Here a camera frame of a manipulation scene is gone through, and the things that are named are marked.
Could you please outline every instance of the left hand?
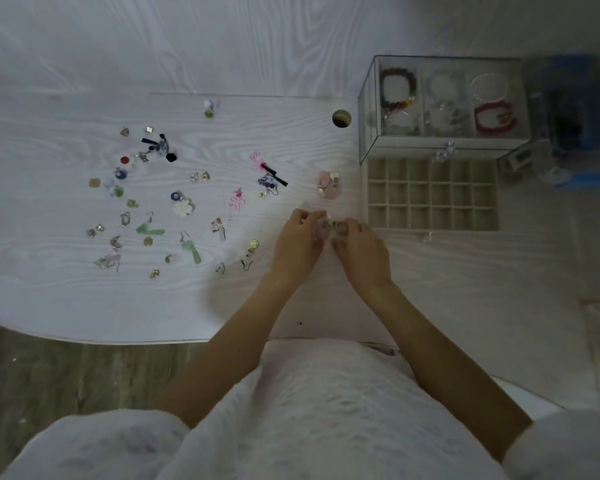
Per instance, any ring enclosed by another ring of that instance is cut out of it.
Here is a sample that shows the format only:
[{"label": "left hand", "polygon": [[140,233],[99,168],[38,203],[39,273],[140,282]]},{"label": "left hand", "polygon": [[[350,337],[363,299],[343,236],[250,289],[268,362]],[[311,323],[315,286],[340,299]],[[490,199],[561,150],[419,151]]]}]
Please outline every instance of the left hand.
[{"label": "left hand", "polygon": [[324,247],[324,241],[314,231],[318,220],[326,215],[326,210],[293,211],[280,231],[273,252],[271,274],[276,280],[295,290],[311,274]]}]

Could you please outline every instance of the right hand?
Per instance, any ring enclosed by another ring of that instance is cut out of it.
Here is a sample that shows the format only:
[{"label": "right hand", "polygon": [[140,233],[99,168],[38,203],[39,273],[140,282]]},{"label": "right hand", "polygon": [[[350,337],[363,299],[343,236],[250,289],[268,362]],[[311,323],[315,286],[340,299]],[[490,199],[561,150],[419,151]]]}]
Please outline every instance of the right hand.
[{"label": "right hand", "polygon": [[391,287],[389,251],[367,224],[347,219],[347,237],[331,242],[347,279],[360,298],[369,300]]}]

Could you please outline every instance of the hand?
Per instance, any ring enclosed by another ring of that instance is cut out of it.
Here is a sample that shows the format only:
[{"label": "hand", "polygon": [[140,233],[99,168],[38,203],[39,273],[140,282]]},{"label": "hand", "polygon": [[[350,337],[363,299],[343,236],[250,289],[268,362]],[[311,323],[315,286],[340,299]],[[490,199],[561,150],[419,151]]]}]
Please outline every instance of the hand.
[{"label": "hand", "polygon": [[271,273],[293,290],[311,274],[322,254],[324,241],[314,231],[318,220],[326,215],[326,210],[307,212],[295,209],[280,231],[273,251]]},{"label": "hand", "polygon": [[359,224],[355,219],[347,219],[346,224],[347,237],[334,239],[333,250],[351,286],[369,304],[369,300],[393,285],[389,251],[367,224]]}]

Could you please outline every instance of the white table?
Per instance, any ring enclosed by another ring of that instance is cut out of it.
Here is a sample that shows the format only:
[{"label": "white table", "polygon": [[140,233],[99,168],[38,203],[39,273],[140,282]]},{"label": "white table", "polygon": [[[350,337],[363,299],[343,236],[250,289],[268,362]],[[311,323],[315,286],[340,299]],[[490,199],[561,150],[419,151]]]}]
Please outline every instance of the white table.
[{"label": "white table", "polygon": [[[205,119],[204,96],[0,95],[0,325],[33,335],[98,343],[208,340],[240,306],[271,263],[292,209],[326,208],[339,219],[360,215],[357,109],[354,99],[220,97]],[[349,128],[331,122],[352,113]],[[178,160],[138,162],[112,198],[88,187],[112,176],[120,156],[165,133]],[[128,127],[130,136],[119,135]],[[261,200],[262,176],[249,160],[259,150],[289,182]],[[319,170],[339,171],[338,200],[317,194]],[[208,171],[211,180],[190,183]],[[241,188],[246,205],[229,208]],[[177,217],[170,193],[196,205]],[[132,222],[120,225],[129,210]],[[142,244],[136,227],[148,211],[166,230]],[[597,398],[584,325],[569,216],[561,194],[529,179],[501,186],[502,231],[494,234],[387,233],[393,276],[407,296],[489,373],[564,406]],[[226,241],[211,233],[222,218]],[[88,239],[85,231],[103,224]],[[190,234],[202,263],[180,247]],[[120,270],[94,264],[121,234]],[[239,261],[260,242],[249,271]],[[176,262],[167,264],[167,254]],[[216,273],[224,262],[224,275]],[[160,277],[149,279],[152,269]],[[280,316],[275,337],[338,337],[392,343],[353,293],[326,249],[316,270]]]}]

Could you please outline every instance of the red bracelet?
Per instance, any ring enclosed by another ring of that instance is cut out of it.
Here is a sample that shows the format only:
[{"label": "red bracelet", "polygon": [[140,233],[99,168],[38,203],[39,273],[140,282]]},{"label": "red bracelet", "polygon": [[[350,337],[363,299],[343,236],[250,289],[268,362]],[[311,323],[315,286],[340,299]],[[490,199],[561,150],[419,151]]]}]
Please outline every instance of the red bracelet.
[{"label": "red bracelet", "polygon": [[511,131],[513,128],[515,128],[518,125],[518,119],[514,116],[512,119],[509,120],[509,122],[506,125],[498,126],[497,128],[488,128],[487,126],[482,126],[480,124],[480,121],[478,120],[478,114],[480,114],[481,112],[488,111],[490,109],[498,109],[498,108],[511,110],[511,109],[513,109],[513,104],[510,102],[506,102],[504,100],[495,101],[495,102],[486,102],[486,103],[476,107],[473,110],[473,115],[475,118],[475,129],[476,129],[476,131],[478,131],[478,133],[505,134],[505,133],[508,133],[509,131]]}]

